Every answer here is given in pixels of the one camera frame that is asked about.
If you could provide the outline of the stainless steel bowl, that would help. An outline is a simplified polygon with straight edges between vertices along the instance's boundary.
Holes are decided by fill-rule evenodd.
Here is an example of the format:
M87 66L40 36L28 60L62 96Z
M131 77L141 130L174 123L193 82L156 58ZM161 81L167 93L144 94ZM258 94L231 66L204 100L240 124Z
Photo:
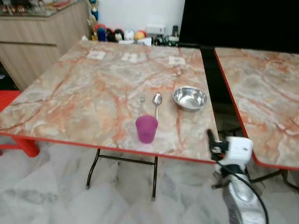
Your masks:
M207 95L196 87L179 87L172 96L180 109L189 112L200 111L208 102Z

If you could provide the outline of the purple plastic cup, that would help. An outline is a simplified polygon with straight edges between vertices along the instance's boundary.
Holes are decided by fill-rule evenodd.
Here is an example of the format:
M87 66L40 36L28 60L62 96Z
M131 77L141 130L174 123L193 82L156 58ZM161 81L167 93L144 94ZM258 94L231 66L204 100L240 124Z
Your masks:
M151 115L143 115L136 120L137 136L141 143L153 142L158 128L158 120Z

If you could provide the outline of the steel spoon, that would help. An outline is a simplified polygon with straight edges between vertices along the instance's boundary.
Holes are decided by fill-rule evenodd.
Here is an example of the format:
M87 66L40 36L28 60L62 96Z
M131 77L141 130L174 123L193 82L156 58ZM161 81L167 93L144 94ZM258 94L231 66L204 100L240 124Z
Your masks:
M156 120L158 120L158 117L157 117L157 110L158 110L158 107L162 104L163 102L163 98L162 98L162 95L160 93L157 93L153 99L152 99L152 102L155 106L155 109L154 109L154 118L156 118Z

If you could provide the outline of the marble top folding table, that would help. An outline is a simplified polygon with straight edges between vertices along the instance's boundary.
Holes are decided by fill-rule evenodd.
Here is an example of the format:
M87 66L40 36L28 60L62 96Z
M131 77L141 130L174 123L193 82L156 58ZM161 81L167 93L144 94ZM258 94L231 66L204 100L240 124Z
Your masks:
M93 50L106 56L87 58ZM169 65L169 56L185 58L186 65ZM96 148L96 158L109 150L148 155L154 167L160 157L212 165L206 135L217 132L212 103L184 111L172 96L179 87L209 96L199 49L80 41L0 112L0 136L31 157L43 141ZM152 143L141 143L140 96L146 98L142 116L154 116L157 93L163 98L157 132Z
M275 169L257 182L280 175L285 184L299 168L299 54L254 49L216 48L216 59L246 137L253 141L253 159Z

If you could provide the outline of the steel fork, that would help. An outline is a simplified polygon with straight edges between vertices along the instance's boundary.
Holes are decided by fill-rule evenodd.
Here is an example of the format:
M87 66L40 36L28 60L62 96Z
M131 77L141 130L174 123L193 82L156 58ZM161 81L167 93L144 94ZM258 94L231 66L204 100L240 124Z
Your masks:
M143 112L143 105L144 105L145 101L146 101L145 94L141 94L141 96L140 96L140 105L139 105L139 112L137 114L137 117L141 117L142 112Z

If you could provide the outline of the white paper label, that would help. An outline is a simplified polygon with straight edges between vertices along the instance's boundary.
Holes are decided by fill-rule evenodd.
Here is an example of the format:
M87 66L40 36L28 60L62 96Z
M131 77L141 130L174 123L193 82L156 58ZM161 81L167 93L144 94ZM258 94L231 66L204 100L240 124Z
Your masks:
M103 58L106 56L106 52L105 51L96 51L96 50L93 50L93 51L90 51L88 54L87 54L87 58L89 59L93 59L93 60L103 60Z
M169 56L168 64L169 65L186 65L186 61L185 61L185 58L183 58L183 57Z

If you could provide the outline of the black television screen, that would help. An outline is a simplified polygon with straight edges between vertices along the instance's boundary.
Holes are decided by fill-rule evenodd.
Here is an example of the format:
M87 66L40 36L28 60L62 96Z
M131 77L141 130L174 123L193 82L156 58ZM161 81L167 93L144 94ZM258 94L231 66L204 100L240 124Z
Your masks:
M179 44L299 52L294 0L185 0Z

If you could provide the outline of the orange yellow ball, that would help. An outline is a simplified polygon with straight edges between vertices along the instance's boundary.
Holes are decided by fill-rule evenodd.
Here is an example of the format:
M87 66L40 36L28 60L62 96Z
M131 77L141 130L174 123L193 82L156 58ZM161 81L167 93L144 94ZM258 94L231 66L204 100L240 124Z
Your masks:
M133 37L135 41L141 41L145 38L147 38L147 33L143 30L136 31L135 36Z

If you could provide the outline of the blue toy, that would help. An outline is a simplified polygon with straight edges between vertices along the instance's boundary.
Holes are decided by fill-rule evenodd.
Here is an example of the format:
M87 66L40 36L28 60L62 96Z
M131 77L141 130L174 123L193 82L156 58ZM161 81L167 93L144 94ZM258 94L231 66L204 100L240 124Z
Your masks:
M106 28L98 27L98 29L97 29L97 36L98 36L98 41L100 41L100 42L107 42L107 31L106 31Z

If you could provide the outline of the gold and blue trophy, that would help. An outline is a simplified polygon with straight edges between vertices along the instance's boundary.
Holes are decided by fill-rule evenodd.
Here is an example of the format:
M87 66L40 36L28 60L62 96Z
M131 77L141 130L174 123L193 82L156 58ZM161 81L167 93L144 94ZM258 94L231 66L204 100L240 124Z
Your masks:
M94 21L98 21L99 20L99 11L97 7L98 0L88 0L88 2L90 3L90 13L94 18Z

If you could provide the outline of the light wooden cabinet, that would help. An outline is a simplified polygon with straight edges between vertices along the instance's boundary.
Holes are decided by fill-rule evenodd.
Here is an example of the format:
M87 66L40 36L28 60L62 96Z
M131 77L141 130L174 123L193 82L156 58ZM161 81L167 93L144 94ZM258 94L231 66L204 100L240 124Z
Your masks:
M89 15L87 0L70 1L48 16L0 15L0 63L19 90L88 36Z

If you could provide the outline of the white wall box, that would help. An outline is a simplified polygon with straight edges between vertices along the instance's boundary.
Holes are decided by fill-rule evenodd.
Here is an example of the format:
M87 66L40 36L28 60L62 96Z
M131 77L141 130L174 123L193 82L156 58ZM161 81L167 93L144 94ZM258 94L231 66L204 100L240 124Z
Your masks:
M149 35L164 35L166 26L164 24L147 24L145 26L145 32Z

